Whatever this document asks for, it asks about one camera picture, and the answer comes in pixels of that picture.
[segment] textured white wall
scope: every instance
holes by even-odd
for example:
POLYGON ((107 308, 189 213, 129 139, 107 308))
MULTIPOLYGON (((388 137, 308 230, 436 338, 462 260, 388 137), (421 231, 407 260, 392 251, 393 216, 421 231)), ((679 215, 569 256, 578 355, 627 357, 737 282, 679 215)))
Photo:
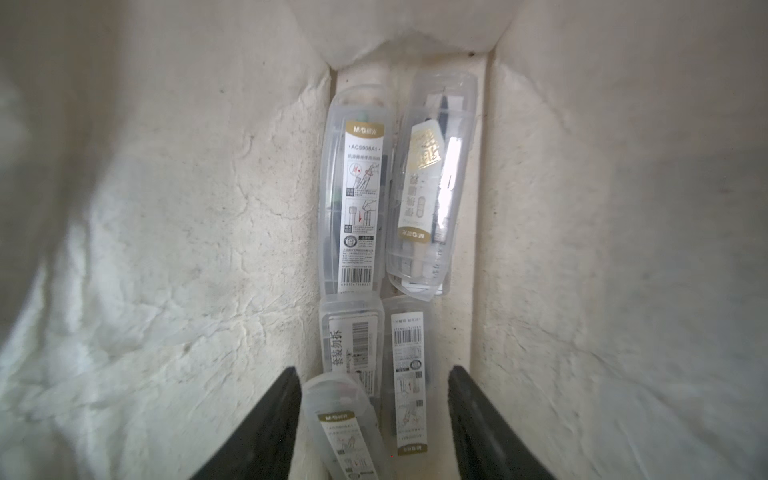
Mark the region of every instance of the textured white wall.
POLYGON ((560 478, 765 478, 764 2, 527 2, 497 47, 472 373, 560 478))

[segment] plastic packaging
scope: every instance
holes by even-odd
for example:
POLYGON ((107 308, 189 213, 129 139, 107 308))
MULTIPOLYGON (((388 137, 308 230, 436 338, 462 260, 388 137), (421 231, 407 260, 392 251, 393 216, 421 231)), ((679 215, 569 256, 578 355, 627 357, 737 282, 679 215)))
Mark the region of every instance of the plastic packaging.
POLYGON ((301 409, 334 480, 394 478, 376 413, 358 381, 343 373, 323 373, 304 385, 301 409))
POLYGON ((371 403, 381 406, 384 307, 377 292, 322 298, 319 308, 323 371, 359 378, 371 403))
POLYGON ((431 299, 448 272, 464 172, 475 130, 477 78, 417 75, 392 169, 386 269, 400 291, 431 299), (410 290, 400 281, 422 284, 410 290))
POLYGON ((394 114, 386 89, 360 85, 331 102, 320 169, 320 294, 379 291, 394 114))
MULTIPOLYGON (((389 281, 392 285, 396 286, 398 290, 407 291, 411 296, 418 296, 425 290, 430 290, 432 286, 424 285, 423 283, 416 283, 410 280, 401 280, 399 277, 390 275, 389 281)), ((445 280, 440 283, 435 291, 435 296, 448 295, 451 291, 451 270, 449 266, 448 273, 445 275, 445 280)))
POLYGON ((439 401, 434 316, 430 303, 410 296, 384 300, 384 310, 382 434, 396 462, 413 465, 418 472, 429 454, 431 408, 439 401))

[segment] pen refill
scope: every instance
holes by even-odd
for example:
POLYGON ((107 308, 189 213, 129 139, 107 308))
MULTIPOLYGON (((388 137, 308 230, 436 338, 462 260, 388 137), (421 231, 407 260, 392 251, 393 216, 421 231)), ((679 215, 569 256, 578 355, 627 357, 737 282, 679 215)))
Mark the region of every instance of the pen refill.
POLYGON ((418 74, 392 166, 386 271, 406 295, 430 300, 445 279, 455 239, 478 81, 464 71, 418 74), (403 282, 426 286, 414 291, 403 282))
POLYGON ((320 295, 376 291, 384 279, 384 228, 394 113, 382 85, 339 92, 323 141, 318 212, 320 295))

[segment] white cloth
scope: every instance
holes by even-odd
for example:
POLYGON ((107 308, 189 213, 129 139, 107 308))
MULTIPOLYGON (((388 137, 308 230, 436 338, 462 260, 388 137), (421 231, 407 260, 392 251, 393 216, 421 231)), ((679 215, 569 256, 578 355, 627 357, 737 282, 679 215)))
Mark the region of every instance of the white cloth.
MULTIPOLYGON (((319 373, 330 65, 401 110, 417 68, 485 86, 440 369, 470 366, 559 478, 760 478, 767 19, 747 0, 6 2, 0 476, 188 478, 284 366, 319 373)), ((458 478, 436 411, 432 471, 458 478)), ((325 477, 301 425, 291 478, 325 477)))

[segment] clear plastic pen case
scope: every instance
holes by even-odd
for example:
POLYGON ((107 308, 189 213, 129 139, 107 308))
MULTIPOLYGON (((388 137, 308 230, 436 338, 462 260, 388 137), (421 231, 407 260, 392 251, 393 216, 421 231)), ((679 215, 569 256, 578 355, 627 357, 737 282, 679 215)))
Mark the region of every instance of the clear plastic pen case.
POLYGON ((360 381, 376 411, 381 406, 384 307, 377 292, 331 294, 320 300, 324 372, 360 381))
POLYGON ((331 102, 319 182, 322 296, 381 287, 393 117, 381 85, 347 88, 331 102))
POLYGON ((402 292, 430 300, 450 267, 467 156, 475 131, 477 78, 417 75, 392 166, 386 269, 402 292), (427 288, 414 291, 402 283, 427 288))
POLYGON ((437 389, 435 319, 431 303, 410 296, 383 304, 382 437, 397 464, 418 468, 434 453, 435 404, 447 399, 437 389))

